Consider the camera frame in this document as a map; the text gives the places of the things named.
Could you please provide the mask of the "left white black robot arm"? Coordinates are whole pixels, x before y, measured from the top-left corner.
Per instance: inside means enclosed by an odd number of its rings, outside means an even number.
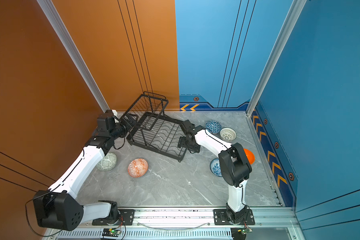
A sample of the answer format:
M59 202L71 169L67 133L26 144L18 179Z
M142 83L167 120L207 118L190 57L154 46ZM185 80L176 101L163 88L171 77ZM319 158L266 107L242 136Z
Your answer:
M84 181L96 165L137 124L136 114L107 110L97 118L97 127L85 143L82 153L67 171L46 191L38 191L32 199L39 227L72 231L81 223L99 220L112 225L120 221L118 204L99 201L81 205L76 198Z

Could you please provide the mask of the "blue floral bowl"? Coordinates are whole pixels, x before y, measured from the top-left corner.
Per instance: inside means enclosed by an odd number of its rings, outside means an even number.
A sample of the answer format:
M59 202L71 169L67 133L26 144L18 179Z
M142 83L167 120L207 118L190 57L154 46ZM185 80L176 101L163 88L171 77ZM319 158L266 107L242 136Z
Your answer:
M213 159L210 163L210 170L211 172L217 176L222 177L221 167L220 167L220 161L218 158Z

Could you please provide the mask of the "plain orange bowl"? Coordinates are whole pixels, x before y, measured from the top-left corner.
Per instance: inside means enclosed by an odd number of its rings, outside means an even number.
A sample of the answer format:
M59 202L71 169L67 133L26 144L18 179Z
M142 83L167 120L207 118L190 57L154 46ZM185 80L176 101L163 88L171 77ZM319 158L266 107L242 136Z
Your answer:
M248 149L244 149L249 163L252 165L255 162L255 155Z

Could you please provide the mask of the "red orange patterned bowl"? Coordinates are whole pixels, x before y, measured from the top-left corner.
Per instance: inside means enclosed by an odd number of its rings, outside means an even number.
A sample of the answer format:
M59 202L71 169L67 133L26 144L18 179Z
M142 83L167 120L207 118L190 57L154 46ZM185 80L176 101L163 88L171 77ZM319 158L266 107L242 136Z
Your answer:
M142 177L148 170L148 162L144 159L135 159L128 166L128 174L133 178Z

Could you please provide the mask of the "black wire dish rack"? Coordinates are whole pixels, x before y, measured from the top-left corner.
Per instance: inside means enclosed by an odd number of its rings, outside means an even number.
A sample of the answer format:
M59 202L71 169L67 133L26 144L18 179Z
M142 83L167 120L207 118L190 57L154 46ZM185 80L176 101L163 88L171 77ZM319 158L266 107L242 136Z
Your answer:
M130 145L170 157L181 162L188 148L180 145L185 134L182 120L165 114L169 100L159 94L143 92L123 113L120 121L128 124L126 139Z

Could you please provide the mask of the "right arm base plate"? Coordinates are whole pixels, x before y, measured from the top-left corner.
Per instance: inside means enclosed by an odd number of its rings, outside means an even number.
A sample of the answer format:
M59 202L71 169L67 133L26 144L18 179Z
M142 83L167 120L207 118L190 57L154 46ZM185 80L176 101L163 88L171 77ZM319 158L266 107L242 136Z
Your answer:
M214 222L217 226L222 225L248 225L256 224L253 211L250 208L244 208L235 213L230 209L214 209Z

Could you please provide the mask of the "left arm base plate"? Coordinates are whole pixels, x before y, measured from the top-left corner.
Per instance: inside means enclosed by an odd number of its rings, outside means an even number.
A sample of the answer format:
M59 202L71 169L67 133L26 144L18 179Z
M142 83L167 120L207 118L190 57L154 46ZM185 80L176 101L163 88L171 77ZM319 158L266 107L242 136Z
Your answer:
M131 226L135 217L134 209L118 209L115 215L109 215L104 219L96 219L92 221L93 226L110 226L117 227L120 225Z

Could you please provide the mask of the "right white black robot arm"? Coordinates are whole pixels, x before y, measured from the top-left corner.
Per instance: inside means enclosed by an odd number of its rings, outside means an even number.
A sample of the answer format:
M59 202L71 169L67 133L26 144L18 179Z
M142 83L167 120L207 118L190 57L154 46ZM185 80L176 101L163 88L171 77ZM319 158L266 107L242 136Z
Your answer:
M183 121L180 127L185 135L180 137L179 147L187 148L192 154L199 153L200 148L204 147L219 158L222 177L229 185L226 204L228 221L233 225L254 225L253 212L245 201L245 190L252 166L243 146L225 142L203 126L195 126L189 120Z

